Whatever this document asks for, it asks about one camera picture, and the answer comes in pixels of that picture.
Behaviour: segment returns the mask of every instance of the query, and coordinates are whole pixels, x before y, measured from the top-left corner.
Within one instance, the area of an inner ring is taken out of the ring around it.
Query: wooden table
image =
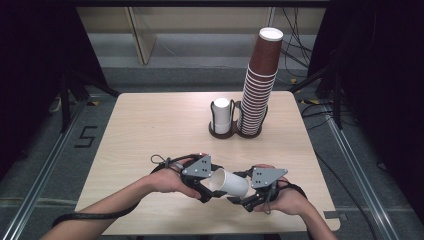
[[[218,97],[241,100],[241,92],[128,93],[115,105],[76,210],[104,198],[156,165],[153,154],[180,157],[205,152],[229,171],[265,163],[286,168],[324,216],[335,211],[295,99],[272,92],[262,133],[254,139],[210,135],[210,103]],[[326,219],[332,230],[338,219]],[[203,204],[180,193],[153,193],[118,219],[106,235],[277,233],[305,231],[300,217],[280,212],[248,213],[225,197]]]

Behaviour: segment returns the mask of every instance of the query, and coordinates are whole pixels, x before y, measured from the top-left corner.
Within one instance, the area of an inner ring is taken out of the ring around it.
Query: human hand
[[[192,160],[192,158],[186,158],[178,161],[181,165]],[[169,193],[169,192],[181,192],[184,195],[200,199],[201,195],[196,190],[189,188],[183,182],[181,182],[179,169],[175,164],[170,164],[170,168],[164,168],[145,178],[149,180],[153,192]]]
[[[273,166],[265,164],[259,164],[256,166],[262,168],[274,168]],[[281,177],[278,181],[278,187],[287,185],[287,182],[287,178]],[[311,203],[302,194],[294,189],[287,188],[281,190],[274,201],[258,205],[253,209],[253,211],[263,212],[264,210],[278,210],[288,215],[302,215],[305,211],[308,211],[310,206]]]

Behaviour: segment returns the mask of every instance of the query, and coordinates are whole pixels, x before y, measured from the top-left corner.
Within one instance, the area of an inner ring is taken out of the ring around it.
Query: tripod leg
[[[104,91],[105,93],[110,94],[111,96],[118,97],[118,96],[121,94],[120,92],[118,92],[118,91],[116,91],[116,90],[114,90],[114,89],[110,88],[109,86],[107,86],[107,85],[105,85],[105,84],[102,84],[102,83],[100,83],[100,82],[98,82],[98,81],[96,81],[96,80],[91,79],[90,77],[86,76],[86,75],[85,75],[85,74],[83,74],[83,73],[75,72],[75,71],[73,71],[72,73],[73,73],[76,77],[78,77],[79,79],[81,79],[82,81],[84,81],[84,82],[86,82],[86,83],[89,83],[89,84],[92,84],[92,85],[93,85],[93,86],[95,86],[96,88],[98,88],[98,89],[100,89],[100,90]]]
[[[334,104],[333,104],[333,118],[334,122],[337,124],[339,129],[342,129],[342,122],[341,122],[341,80],[340,80],[340,74],[336,73],[336,79],[334,81]]]
[[[328,67],[325,67],[325,68],[319,70],[318,72],[312,74],[311,76],[309,76],[308,78],[303,80],[301,83],[290,88],[289,91],[291,93],[295,93],[295,92],[299,91],[300,89],[308,86],[309,84],[315,82],[316,80],[322,78],[327,73],[327,69],[328,69]]]
[[[60,98],[62,101],[62,130],[64,132],[68,128],[71,121],[71,110],[69,107],[68,85],[66,83],[66,75],[63,74],[60,78]]]

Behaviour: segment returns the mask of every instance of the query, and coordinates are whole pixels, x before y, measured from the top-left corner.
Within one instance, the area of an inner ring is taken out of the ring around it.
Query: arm
[[[279,186],[282,187],[287,183],[279,182]],[[284,189],[280,191],[278,197],[269,203],[271,210],[278,210],[288,215],[299,215],[315,240],[325,239],[337,239],[334,233],[322,219],[316,208],[299,192],[294,189]],[[256,206],[253,210],[255,212],[262,212],[264,208],[268,209],[268,206],[264,204]]]
[[[112,213],[133,206],[152,192],[181,192],[188,197],[200,198],[200,194],[180,181],[179,174],[172,169],[162,169],[142,177],[122,190],[82,209],[81,213]],[[111,220],[71,220],[65,221],[49,232],[42,239],[96,239],[116,219]]]

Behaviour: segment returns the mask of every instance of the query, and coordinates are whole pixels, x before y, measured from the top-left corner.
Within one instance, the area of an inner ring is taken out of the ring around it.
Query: white paper cup
[[[218,168],[209,179],[209,189],[224,191],[227,192],[227,195],[235,197],[244,197],[249,191],[249,182],[223,168]]]
[[[226,98],[217,98],[212,104],[213,118],[215,125],[226,125],[231,121],[231,104]]]
[[[231,122],[227,123],[227,124],[214,124],[212,125],[212,130],[216,133],[216,134],[224,134],[227,133],[228,131],[230,131],[231,128]]]

